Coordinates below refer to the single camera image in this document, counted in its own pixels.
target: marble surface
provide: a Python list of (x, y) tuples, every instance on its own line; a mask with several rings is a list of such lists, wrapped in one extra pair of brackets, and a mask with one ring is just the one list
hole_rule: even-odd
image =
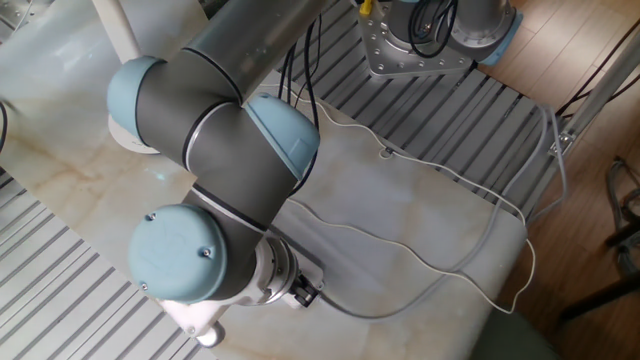
[[(170, 58), (206, 22), (195, 0), (123, 4), (149, 55)], [(0, 97), (11, 119), (0, 165), (128, 274), (126, 246), (139, 219), (180, 202), (195, 179), (162, 156), (130, 153), (110, 138), (104, 99), (118, 61), (97, 21), (89, 1), (58, 0), (42, 21), (0, 46)], [(321, 137), (316, 168), (297, 196), (319, 216), (410, 244), (443, 268), (475, 246), (491, 204), (425, 166), (379, 159), (368, 133), (338, 128), (324, 115)], [(353, 312), (392, 312), (438, 279), (407, 253), (327, 228), (295, 205), (285, 205), (276, 225), (319, 260), (327, 294)], [(464, 271), (495, 296), (525, 236), (519, 221), (501, 213)], [(456, 279), (441, 281), (407, 316), (386, 323), (353, 319), (323, 301), (306, 310), (280, 302), (232, 307), (221, 319), (227, 338), (212, 351), (224, 360), (464, 359), (490, 309)]]

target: light blue joint cap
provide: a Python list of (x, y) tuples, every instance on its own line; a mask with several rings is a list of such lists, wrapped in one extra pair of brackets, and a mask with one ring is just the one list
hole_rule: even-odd
[(164, 60), (150, 56), (127, 61), (113, 76), (107, 90), (109, 114), (115, 122), (140, 141), (142, 138), (140, 138), (136, 125), (138, 92), (147, 71), (159, 62), (164, 62)]
[(192, 304), (220, 287), (227, 250), (216, 221), (191, 205), (163, 206), (133, 232), (129, 267), (136, 285), (155, 298)]
[(522, 15), (520, 11), (516, 11), (516, 18), (513, 19), (513, 24), (511, 25), (511, 29), (509, 29), (507, 36), (502, 39), (502, 43), (500, 43), (500, 46), (498, 46), (498, 48), (493, 53), (491, 53), (491, 55), (487, 56), (486, 59), (480, 61), (480, 64), (495, 66), (502, 58), (502, 55), (504, 55), (504, 52), (507, 51), (507, 48), (509, 47), (509, 45), (511, 45), (511, 41), (513, 40), (514, 36), (516, 36), (516, 33), (520, 28), (520, 24), (522, 24), (522, 19), (524, 18), (524, 15)]
[(256, 95), (246, 110), (291, 173), (302, 179), (320, 146), (318, 130), (298, 110), (269, 94)]

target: metal bracket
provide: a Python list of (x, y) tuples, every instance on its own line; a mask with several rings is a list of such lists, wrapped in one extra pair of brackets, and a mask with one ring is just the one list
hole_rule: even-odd
[[(389, 31), (386, 14), (391, 4), (374, 6), (370, 15), (358, 15), (367, 60), (373, 75), (382, 78), (446, 75), (466, 71), (473, 61), (455, 50), (445, 47), (438, 57), (424, 59), (414, 54), (409, 44), (397, 39)], [(435, 44), (426, 44), (430, 52)]]
[[(562, 156), (564, 157), (567, 154), (567, 151), (569, 151), (569, 149), (571, 148), (571, 146), (573, 146), (573, 143), (576, 141), (576, 136), (569, 134), (566, 131), (563, 131), (560, 134), (560, 146), (562, 147)], [(553, 144), (551, 144), (551, 148), (549, 148), (549, 151), (547, 152), (549, 155), (551, 156), (558, 156), (558, 149), (556, 147), (556, 142), (554, 141)]]
[[(37, 19), (45, 12), (54, 0), (40, 0), (29, 8), (29, 2), (24, 0), (4, 0), (0, 4), (0, 26), (10, 29), (11, 32), (18, 26), (23, 16), (26, 16), (22, 26), (30, 21)], [(4, 37), (0, 37), (1, 41), (6, 41)]]

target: robotic arm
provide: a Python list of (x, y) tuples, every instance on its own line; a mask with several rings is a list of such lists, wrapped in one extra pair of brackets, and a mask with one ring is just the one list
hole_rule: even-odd
[[(473, 18), (463, 3), (476, 6), (460, 0), (460, 19)], [(483, 3), (491, 21), (508, 5)], [(137, 285), (205, 346), (224, 338), (218, 319), (230, 305), (289, 297), (306, 307), (317, 294), (319, 283), (300, 272), (302, 257), (268, 227), (318, 150), (319, 134), (277, 98), (247, 99), (324, 4), (229, 1), (171, 61), (130, 60), (109, 85), (113, 119), (197, 176), (182, 204), (140, 222), (129, 264)], [(395, 11), (405, 4), (415, 5), (398, 0)], [(468, 24), (460, 30), (476, 29)]]

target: white plastic part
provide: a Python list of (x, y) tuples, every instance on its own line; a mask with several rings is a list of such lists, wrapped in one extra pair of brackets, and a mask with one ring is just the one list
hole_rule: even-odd
[[(129, 60), (137, 59), (142, 56), (140, 46), (133, 35), (131, 24), (127, 19), (127, 15), (122, 8), (119, 0), (93, 0), (93, 5), (98, 11), (100, 21), (107, 32), (107, 36), (116, 50), (116, 54), (121, 63)], [(150, 148), (142, 144), (138, 139), (131, 135), (128, 131), (116, 123), (109, 116), (109, 131), (111, 136), (123, 148), (141, 153), (141, 154), (157, 154), (156, 149)]]
[(195, 304), (182, 304), (171, 300), (158, 303), (189, 336), (195, 337), (203, 346), (217, 345), (224, 334), (222, 326), (216, 324), (231, 305), (259, 305), (265, 303), (271, 292), (265, 292), (273, 274), (273, 252), (266, 239), (256, 247), (256, 270), (247, 286), (237, 295), (222, 301), (205, 300)]
[[(298, 262), (298, 269), (317, 289), (323, 287), (322, 269), (301, 253), (293, 250)], [(171, 318), (191, 337), (205, 347), (218, 345), (224, 339), (224, 328), (218, 322), (231, 305), (264, 305), (268, 303), (271, 291), (267, 290), (274, 273), (273, 250), (265, 238), (256, 247), (256, 270), (247, 286), (236, 296), (222, 300), (205, 300), (195, 304), (182, 304), (170, 300), (159, 300), (158, 303)], [(291, 294), (280, 299), (293, 309), (302, 305)]]
[(121, 63), (142, 56), (131, 24), (119, 0), (93, 0), (98, 16)]

